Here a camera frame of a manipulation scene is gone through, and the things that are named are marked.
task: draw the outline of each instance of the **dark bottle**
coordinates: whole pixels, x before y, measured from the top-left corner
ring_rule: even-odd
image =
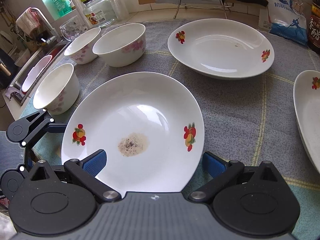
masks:
[[[313,0],[308,28],[308,46],[320,54],[320,0]]]

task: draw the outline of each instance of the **tablecloth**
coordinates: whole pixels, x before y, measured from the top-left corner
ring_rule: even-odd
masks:
[[[169,35],[188,22],[144,22],[146,51],[129,66],[112,68],[100,58],[86,65],[76,65],[81,87],[79,97],[71,109],[54,117],[56,122],[67,122],[91,91],[114,77],[137,71],[171,76],[184,84],[198,101],[205,126],[204,151],[211,151],[225,160],[239,160],[245,165],[272,161],[301,206],[293,235],[299,240],[316,239],[320,236],[320,175],[308,159],[299,136],[293,84],[300,72],[320,69],[318,55],[292,41],[263,33],[275,51],[274,63],[267,72],[237,81],[213,79],[184,66],[168,50]],[[116,27],[111,26],[104,33]],[[63,58],[55,67],[66,62],[72,63]],[[33,98],[22,116],[35,111],[32,102]],[[47,133],[35,145],[35,153],[51,165],[61,164],[55,152],[62,143],[62,136]],[[190,193],[210,179],[200,162],[183,193]]]

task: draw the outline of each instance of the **brown stain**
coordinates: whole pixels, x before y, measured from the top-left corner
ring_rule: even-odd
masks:
[[[122,138],[118,144],[121,155],[131,157],[144,152],[149,146],[148,138],[141,133],[131,133],[127,138]]]

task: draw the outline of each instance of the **faucet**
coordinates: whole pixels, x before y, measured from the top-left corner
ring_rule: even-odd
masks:
[[[52,25],[48,22],[48,20],[46,19],[46,17],[44,17],[44,15],[42,14],[42,12],[38,9],[38,8],[31,8],[31,11],[36,12],[40,18],[42,19],[42,21],[44,22],[45,26],[49,29],[52,37],[50,37],[47,41],[45,41],[48,45],[52,44],[55,40],[57,42],[60,42],[62,40],[62,38],[60,37],[60,35],[58,34],[58,32],[56,31],[55,28],[52,27]]]

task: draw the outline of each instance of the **sink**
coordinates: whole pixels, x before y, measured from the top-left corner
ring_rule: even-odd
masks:
[[[39,80],[42,78],[44,73],[50,68],[53,62],[60,56],[60,54],[67,48],[67,46],[71,43],[71,41],[61,41],[51,47],[49,50],[44,47],[40,47],[31,58],[25,63],[25,65],[21,68],[19,73],[12,80],[10,87],[15,87],[20,91],[20,93],[14,93],[13,98],[22,106],[23,102],[28,98],[34,87],[37,85]],[[40,75],[36,78],[35,82],[31,85],[28,92],[23,95],[21,92],[21,87],[24,81],[26,80],[28,73],[30,70],[46,55],[52,55],[52,59],[49,64],[40,72]]]

